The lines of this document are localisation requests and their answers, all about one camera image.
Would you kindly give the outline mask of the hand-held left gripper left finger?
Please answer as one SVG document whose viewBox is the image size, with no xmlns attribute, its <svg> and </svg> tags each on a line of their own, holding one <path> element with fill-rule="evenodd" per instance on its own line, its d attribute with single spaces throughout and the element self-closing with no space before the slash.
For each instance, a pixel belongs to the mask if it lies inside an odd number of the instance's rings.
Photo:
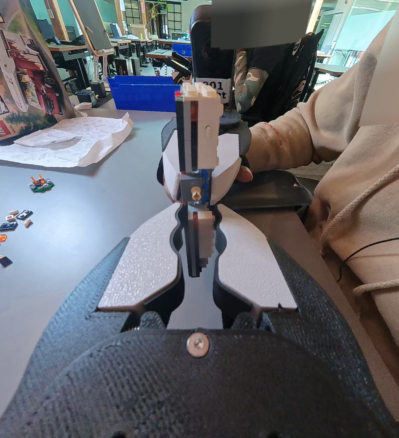
<svg viewBox="0 0 399 438">
<path fill-rule="evenodd" d="M 98 303 L 99 311 L 123 311 L 137 318 L 153 311 L 168 325 L 185 295 L 182 213 L 183 206 L 174 203 L 131 235 Z"/>
</svg>

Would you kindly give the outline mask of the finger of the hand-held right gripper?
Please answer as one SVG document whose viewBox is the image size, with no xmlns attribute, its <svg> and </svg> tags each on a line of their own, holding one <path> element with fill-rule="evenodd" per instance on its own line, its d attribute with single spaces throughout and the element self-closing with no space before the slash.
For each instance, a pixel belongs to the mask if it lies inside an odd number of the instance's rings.
<svg viewBox="0 0 399 438">
<path fill-rule="evenodd" d="M 229 191 L 241 166 L 239 135 L 227 133 L 218 137 L 219 163 L 212 172 L 210 204 L 217 204 Z"/>
<path fill-rule="evenodd" d="M 171 202 L 182 203 L 178 145 L 167 145 L 163 155 L 164 188 Z"/>
</svg>

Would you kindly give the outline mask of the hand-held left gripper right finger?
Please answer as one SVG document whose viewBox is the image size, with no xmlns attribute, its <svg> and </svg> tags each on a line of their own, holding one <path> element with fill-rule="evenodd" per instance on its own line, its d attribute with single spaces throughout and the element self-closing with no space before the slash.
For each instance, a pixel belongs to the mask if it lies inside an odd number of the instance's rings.
<svg viewBox="0 0 399 438">
<path fill-rule="evenodd" d="M 297 303 L 265 234 L 227 206 L 217 206 L 213 300 L 224 326 L 241 313 L 256 323 L 263 313 L 295 312 Z"/>
</svg>

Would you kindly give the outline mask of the white grey lego vehicle build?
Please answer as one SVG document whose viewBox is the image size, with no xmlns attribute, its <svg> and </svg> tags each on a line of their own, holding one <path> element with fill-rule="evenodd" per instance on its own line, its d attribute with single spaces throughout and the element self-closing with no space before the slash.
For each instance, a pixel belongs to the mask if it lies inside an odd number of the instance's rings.
<svg viewBox="0 0 399 438">
<path fill-rule="evenodd" d="M 183 84 L 175 103 L 186 256 L 189 276 L 195 278 L 213 254 L 212 173 L 219 164 L 219 118 L 224 108 L 217 92 L 201 82 Z"/>
</svg>

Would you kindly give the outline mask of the person's right forearm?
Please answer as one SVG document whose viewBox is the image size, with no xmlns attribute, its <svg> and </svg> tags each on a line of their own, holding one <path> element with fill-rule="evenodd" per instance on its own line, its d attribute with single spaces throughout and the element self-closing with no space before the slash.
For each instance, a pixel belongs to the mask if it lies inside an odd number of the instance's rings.
<svg viewBox="0 0 399 438">
<path fill-rule="evenodd" d="M 353 137 L 356 74 L 347 71 L 283 116 L 251 127 L 246 159 L 251 172 L 292 169 L 332 161 Z"/>
</svg>

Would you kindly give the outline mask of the small green lego campfire build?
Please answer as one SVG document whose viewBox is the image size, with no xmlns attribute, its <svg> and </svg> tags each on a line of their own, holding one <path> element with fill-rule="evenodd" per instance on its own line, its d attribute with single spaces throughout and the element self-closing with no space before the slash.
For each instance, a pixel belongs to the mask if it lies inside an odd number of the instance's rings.
<svg viewBox="0 0 399 438">
<path fill-rule="evenodd" d="M 44 179 L 41 174 L 39 174 L 38 179 L 31 177 L 31 180 L 32 182 L 28 187 L 33 193 L 45 193 L 55 185 L 51 179 Z"/>
</svg>

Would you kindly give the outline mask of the pile of loose lego pieces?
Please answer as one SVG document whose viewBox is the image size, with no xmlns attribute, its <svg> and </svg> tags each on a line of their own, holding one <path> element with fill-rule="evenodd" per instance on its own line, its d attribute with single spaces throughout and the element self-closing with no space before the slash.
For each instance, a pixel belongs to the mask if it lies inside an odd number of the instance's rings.
<svg viewBox="0 0 399 438">
<path fill-rule="evenodd" d="M 0 247 L 8 238 L 8 233 L 15 231 L 18 228 L 18 224 L 21 222 L 24 228 L 29 228 L 32 226 L 32 210 L 22 210 L 22 211 L 11 211 L 7 216 L 5 216 L 5 222 L 0 225 Z M 0 254 L 0 266 L 2 268 L 7 268 L 11 266 L 13 261 L 6 255 Z"/>
</svg>

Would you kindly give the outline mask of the lego set cardboard box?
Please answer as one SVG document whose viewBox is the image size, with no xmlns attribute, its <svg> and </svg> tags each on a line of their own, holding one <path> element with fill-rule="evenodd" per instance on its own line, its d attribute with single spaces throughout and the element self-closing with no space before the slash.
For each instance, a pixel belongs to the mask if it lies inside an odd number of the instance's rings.
<svg viewBox="0 0 399 438">
<path fill-rule="evenodd" d="M 0 141 L 75 117 L 30 1 L 0 0 Z"/>
</svg>

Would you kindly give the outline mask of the blue plastic crate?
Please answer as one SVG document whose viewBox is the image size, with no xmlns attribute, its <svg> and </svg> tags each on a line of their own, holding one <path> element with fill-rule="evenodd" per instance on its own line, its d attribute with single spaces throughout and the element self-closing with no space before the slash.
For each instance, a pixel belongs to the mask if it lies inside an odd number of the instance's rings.
<svg viewBox="0 0 399 438">
<path fill-rule="evenodd" d="M 107 81 L 118 110 L 175 112 L 180 85 L 171 77 L 115 75 Z"/>
</svg>

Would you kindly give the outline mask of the white printed paper bag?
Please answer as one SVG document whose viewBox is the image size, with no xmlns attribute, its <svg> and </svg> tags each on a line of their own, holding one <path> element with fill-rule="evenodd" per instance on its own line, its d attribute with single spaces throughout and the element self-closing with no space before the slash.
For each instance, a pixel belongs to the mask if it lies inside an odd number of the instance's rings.
<svg viewBox="0 0 399 438">
<path fill-rule="evenodd" d="M 122 118 L 77 117 L 0 146 L 0 160 L 38 167 L 86 167 L 125 141 L 134 124 Z"/>
</svg>

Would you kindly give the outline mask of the dark board on wooden easel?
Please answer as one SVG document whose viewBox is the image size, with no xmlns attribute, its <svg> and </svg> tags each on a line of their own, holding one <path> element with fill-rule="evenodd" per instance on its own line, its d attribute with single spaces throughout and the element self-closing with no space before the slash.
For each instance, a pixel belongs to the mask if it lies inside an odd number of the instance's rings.
<svg viewBox="0 0 399 438">
<path fill-rule="evenodd" d="M 94 0 L 69 0 L 69 5 L 79 24 L 90 53 L 93 55 L 94 80 L 99 80 L 99 61 L 102 61 L 102 80 L 109 89 L 108 56 L 115 50 L 106 31 L 98 6 Z"/>
</svg>

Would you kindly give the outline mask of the person's torso in beige hoodie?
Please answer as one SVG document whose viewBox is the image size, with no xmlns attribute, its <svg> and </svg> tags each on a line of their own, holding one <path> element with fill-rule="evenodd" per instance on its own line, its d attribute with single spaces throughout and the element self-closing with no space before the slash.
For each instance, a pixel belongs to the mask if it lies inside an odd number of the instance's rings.
<svg viewBox="0 0 399 438">
<path fill-rule="evenodd" d="M 305 225 L 399 387 L 399 123 L 359 130 Z"/>
</svg>

